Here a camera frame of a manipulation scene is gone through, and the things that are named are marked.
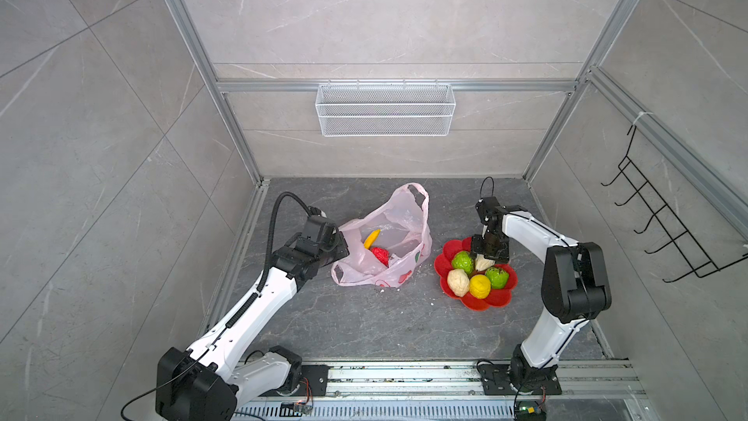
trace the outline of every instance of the black hook rack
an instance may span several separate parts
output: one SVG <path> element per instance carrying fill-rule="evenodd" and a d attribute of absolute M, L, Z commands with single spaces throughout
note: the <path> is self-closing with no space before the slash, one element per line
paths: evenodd
<path fill-rule="evenodd" d="M 633 142 L 633 136 L 636 133 L 637 133 L 637 127 L 636 126 L 631 126 L 628 129 L 628 132 L 626 132 L 626 135 L 631 134 L 631 139 L 629 139 L 629 141 L 628 141 L 628 147 L 626 148 L 626 155 L 623 157 L 623 159 L 621 160 L 621 162 L 618 163 L 618 174 L 616 174 L 616 177 L 614 177 L 612 179 L 612 181 L 608 182 L 607 184 L 605 184 L 603 182 L 601 182 L 601 184 L 604 187 L 607 187 L 607 186 L 611 185 L 612 183 L 614 183 L 618 179 L 618 177 L 620 177 L 622 175 L 626 179 L 626 181 L 628 181 L 628 183 L 631 185 L 631 187 L 633 188 L 633 193 L 631 194 L 631 196 L 625 202 L 623 202 L 623 203 L 615 202 L 616 206 L 622 207 L 623 205 L 626 205 L 627 203 L 629 203 L 634 197 L 638 196 L 641 199 L 641 201 L 644 202 L 644 205 L 646 205 L 647 209 L 651 213 L 651 215 L 649 217 L 649 220 L 647 221 L 647 224 L 644 226 L 644 229 L 642 229 L 641 231 L 638 231 L 638 230 L 634 229 L 633 231 L 636 232 L 637 234 L 642 234 L 644 231 L 647 230 L 647 228 L 649 228 L 649 225 L 651 225 L 652 220 L 657 220 L 657 222 L 660 224 L 660 227 L 662 227 L 662 229 L 665 231 L 665 234 L 667 234 L 667 237 L 669 239 L 668 242 L 666 242 L 665 244 L 662 244 L 661 246 L 659 246 L 659 248 L 657 248 L 655 250 L 652 250 L 652 251 L 645 250 L 644 251 L 645 253 L 648 253 L 648 254 L 658 253 L 659 251 L 661 251 L 662 249 L 666 248 L 670 244 L 673 244 L 678 249 L 678 252 L 681 254 L 681 256 L 683 257 L 683 259 L 688 264 L 688 268 L 690 268 L 690 271 L 687 271 L 686 273 L 684 273 L 683 275 L 681 275 L 681 276 L 679 276 L 679 277 L 677 277 L 675 279 L 663 279 L 663 281 L 665 283 L 674 283 L 674 282 L 678 281 L 679 279 L 685 278 L 686 276 L 688 276 L 690 274 L 695 274 L 699 278 L 704 278 L 705 276 L 709 276 L 711 274 L 715 274 L 718 271 L 722 271 L 722 270 L 724 270 L 727 267 L 731 267 L 731 266 L 735 265 L 736 263 L 743 262 L 743 260 L 748 259 L 748 253 L 744 253 L 743 257 L 741 257 L 738 260 L 735 260 L 733 262 L 730 262 L 727 265 L 723 265 L 722 267 L 718 266 L 714 262 L 714 260 L 712 260 L 712 258 L 706 252 L 706 250 L 704 250 L 704 248 L 702 247 L 702 245 L 699 243 L 699 241 L 697 241 L 697 239 L 693 236 L 693 234 L 691 233 L 691 231 L 686 227 L 685 224 L 683 224 L 683 221 L 678 217 L 678 214 L 672 208 L 670 208 L 670 204 L 665 201 L 665 199 L 662 197 L 662 195 L 660 195 L 660 193 L 655 188 L 655 186 L 652 185 L 652 183 L 649 181 L 649 179 L 647 179 L 647 177 L 644 175 L 644 173 L 642 173 L 642 171 L 639 169 L 639 166 L 637 166 L 633 162 L 633 160 L 628 156 L 629 152 L 631 151 L 631 143 Z M 639 175 L 642 177 L 642 179 L 644 179 L 644 183 L 642 183 L 639 187 L 637 187 L 631 181 L 631 178 L 629 178 L 628 175 L 624 172 L 630 166 L 639 173 Z M 650 186 L 651 190 L 657 195 L 657 197 L 660 198 L 660 200 L 663 203 L 663 205 L 661 207 L 659 207 L 659 209 L 657 209 L 657 210 L 654 210 L 651 207 L 651 205 L 649 204 L 649 202 L 647 201 L 647 199 L 645 199 L 644 196 L 642 195 L 642 189 L 645 186 L 647 186 L 647 185 Z M 660 218 L 658 216 L 659 213 L 661 211 L 663 211 L 663 210 L 668 210 L 669 213 L 676 220 L 678 220 L 678 224 L 680 224 L 680 226 L 683 228 L 682 232 L 679 232 L 677 235 L 673 235 L 665 227 L 665 224 L 663 223 L 662 220 L 660 220 Z M 707 261 L 705 263 L 699 265 L 698 267 L 695 267 L 691 263 L 691 261 L 688 259 L 688 257 L 686 257 L 686 254 L 683 252 L 683 249 L 681 248 L 681 246 L 678 245 L 678 242 L 677 242 L 678 239 L 683 238 L 684 236 L 687 236 L 687 238 L 690 238 L 696 244 L 696 246 L 702 251 L 702 253 L 704 254 L 704 256 L 707 259 Z"/>

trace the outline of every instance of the red bowl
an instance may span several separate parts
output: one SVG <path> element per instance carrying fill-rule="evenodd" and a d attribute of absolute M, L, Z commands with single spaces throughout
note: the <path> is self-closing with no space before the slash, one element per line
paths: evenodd
<path fill-rule="evenodd" d="M 453 239 L 444 244 L 444 247 L 441 249 L 441 254 L 439 254 L 439 257 L 434 261 L 434 269 L 441 277 L 439 282 L 441 290 L 444 291 L 445 295 L 453 299 L 461 300 L 465 307 L 471 310 L 482 311 L 487 310 L 490 307 L 504 307 L 508 305 L 512 300 L 512 289 L 515 288 L 518 282 L 517 273 L 514 271 L 514 268 L 510 267 L 508 264 L 496 264 L 496 267 L 503 268 L 510 275 L 509 280 L 506 282 L 506 286 L 504 286 L 503 289 L 491 289 L 491 292 L 485 299 L 478 299 L 470 293 L 460 297 L 453 293 L 450 286 L 446 284 L 446 276 L 453 270 L 452 259 L 457 255 L 457 252 L 463 250 L 470 252 L 470 246 L 471 238 L 466 238 L 462 241 Z M 483 275 L 485 272 L 477 271 L 473 272 L 473 275 L 474 274 Z"/>

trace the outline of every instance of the green fruit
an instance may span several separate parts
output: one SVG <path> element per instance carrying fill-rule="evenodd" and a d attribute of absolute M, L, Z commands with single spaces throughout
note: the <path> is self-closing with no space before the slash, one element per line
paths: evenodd
<path fill-rule="evenodd" d="M 471 274 L 473 272 L 473 259 L 470 257 L 470 254 L 464 250 L 457 252 L 455 257 L 452 259 L 452 268 L 465 270 L 466 274 Z"/>
<path fill-rule="evenodd" d="M 510 275 L 503 268 L 490 267 L 485 271 L 485 276 L 491 282 L 493 289 L 503 289 L 506 282 L 510 280 Z"/>

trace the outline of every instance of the white wire basket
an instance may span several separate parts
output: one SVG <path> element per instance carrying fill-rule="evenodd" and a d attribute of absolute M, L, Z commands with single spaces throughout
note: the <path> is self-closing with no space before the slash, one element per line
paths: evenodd
<path fill-rule="evenodd" d="M 324 136 L 447 135 L 455 95 L 447 83 L 325 83 L 315 106 Z"/>

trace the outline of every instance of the pink plastic bag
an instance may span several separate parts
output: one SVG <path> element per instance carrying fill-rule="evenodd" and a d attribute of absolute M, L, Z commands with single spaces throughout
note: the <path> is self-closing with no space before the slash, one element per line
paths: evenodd
<path fill-rule="evenodd" d="M 410 186 L 425 197 L 420 207 L 408 189 Z M 350 220 L 340 227 L 351 254 L 332 265 L 332 279 L 341 286 L 399 287 L 431 255 L 428 219 L 429 193 L 423 186 L 411 182 L 398 187 L 387 203 L 364 219 Z M 389 251 L 389 267 L 363 247 L 363 242 L 375 229 L 381 232 L 372 247 Z"/>

